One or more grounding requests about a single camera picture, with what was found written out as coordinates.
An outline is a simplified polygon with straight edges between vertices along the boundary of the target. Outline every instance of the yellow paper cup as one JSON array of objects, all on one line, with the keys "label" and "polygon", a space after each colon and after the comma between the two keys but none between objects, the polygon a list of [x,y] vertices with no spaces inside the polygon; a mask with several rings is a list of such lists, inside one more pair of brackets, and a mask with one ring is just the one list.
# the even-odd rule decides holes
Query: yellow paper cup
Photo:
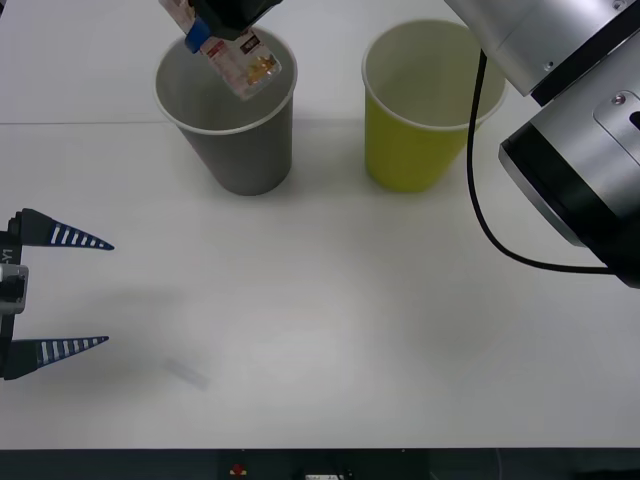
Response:
[{"label": "yellow paper cup", "polygon": [[[366,163],[380,185],[423,192],[467,142],[480,47],[465,27],[417,20],[383,33],[362,63]],[[489,63],[478,126],[504,101],[507,82]]]}]

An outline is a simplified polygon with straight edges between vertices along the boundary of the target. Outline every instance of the gray paper cup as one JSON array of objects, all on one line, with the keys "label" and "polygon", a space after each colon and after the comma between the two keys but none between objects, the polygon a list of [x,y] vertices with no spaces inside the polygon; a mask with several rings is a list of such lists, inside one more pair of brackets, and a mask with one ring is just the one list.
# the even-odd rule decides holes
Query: gray paper cup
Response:
[{"label": "gray paper cup", "polygon": [[155,98],[218,182],[238,195],[261,195],[287,177],[292,161],[293,92],[298,78],[289,46],[255,28],[282,72],[248,101],[240,100],[201,54],[176,40],[160,61]]}]

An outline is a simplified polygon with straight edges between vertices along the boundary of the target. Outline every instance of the table surface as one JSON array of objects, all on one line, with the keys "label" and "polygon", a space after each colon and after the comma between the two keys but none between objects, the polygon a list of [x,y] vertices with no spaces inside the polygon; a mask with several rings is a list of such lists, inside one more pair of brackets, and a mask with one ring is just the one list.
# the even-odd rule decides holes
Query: table surface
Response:
[{"label": "table surface", "polygon": [[[0,19],[0,218],[36,208],[117,247],[25,252],[16,337],[111,340],[0,384],[0,449],[640,444],[637,292],[502,257],[462,158],[424,195],[365,175],[359,57],[444,4],[274,10],[301,63],[295,165],[239,198],[153,105],[177,36],[154,3],[12,0]],[[489,222],[522,254],[595,264],[496,159],[534,112],[512,92],[479,132]]]}]

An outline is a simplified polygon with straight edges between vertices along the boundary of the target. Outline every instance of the food packet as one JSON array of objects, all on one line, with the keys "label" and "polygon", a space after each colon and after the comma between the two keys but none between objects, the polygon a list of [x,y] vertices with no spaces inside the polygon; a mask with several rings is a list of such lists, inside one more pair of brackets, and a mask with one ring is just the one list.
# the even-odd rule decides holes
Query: food packet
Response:
[{"label": "food packet", "polygon": [[[159,1],[182,31],[189,34],[196,24],[196,12],[189,1]],[[282,71],[278,59],[251,28],[235,41],[209,37],[200,53],[207,56],[209,63],[242,100],[249,100],[262,91]]]}]

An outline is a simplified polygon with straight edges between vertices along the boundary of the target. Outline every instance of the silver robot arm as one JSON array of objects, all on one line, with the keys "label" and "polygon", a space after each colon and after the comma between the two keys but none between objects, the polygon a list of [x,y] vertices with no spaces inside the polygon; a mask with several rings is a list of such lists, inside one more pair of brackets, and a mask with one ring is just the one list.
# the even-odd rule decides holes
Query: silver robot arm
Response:
[{"label": "silver robot arm", "polygon": [[640,287],[640,0],[446,0],[543,110],[505,141],[513,180],[571,243]]}]

